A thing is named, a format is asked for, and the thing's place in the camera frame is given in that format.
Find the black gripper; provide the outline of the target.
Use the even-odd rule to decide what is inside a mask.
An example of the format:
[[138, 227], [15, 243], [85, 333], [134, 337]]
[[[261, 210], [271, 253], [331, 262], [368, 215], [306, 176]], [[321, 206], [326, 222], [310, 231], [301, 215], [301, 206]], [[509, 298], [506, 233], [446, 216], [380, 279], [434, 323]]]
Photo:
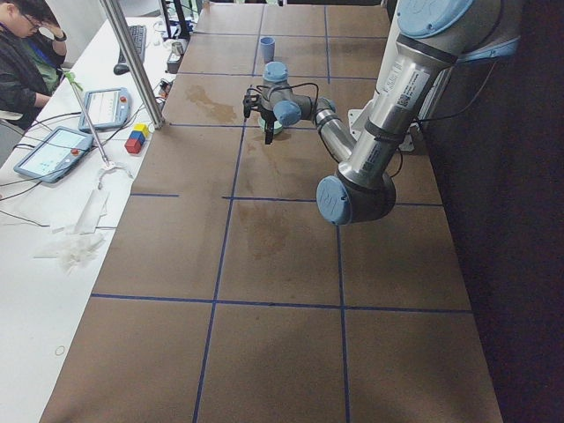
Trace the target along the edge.
[[257, 124], [260, 129], [264, 129], [265, 139], [264, 142], [270, 145], [274, 137], [274, 123], [275, 115], [272, 110], [268, 109], [262, 103], [258, 106], [260, 115], [257, 118]]

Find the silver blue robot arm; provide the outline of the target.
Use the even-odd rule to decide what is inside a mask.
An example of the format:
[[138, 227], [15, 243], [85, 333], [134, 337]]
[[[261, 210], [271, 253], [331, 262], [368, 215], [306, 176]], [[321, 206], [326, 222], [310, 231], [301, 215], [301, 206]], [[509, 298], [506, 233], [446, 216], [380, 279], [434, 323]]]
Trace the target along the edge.
[[311, 121], [338, 163], [316, 189], [321, 215], [337, 226], [381, 219], [396, 202], [386, 168], [437, 77], [459, 63], [512, 55], [522, 13], [521, 1], [400, 1], [375, 95], [353, 127], [331, 100], [294, 93], [281, 62], [266, 64], [263, 83], [246, 91], [243, 113], [259, 112], [267, 144], [276, 123]]

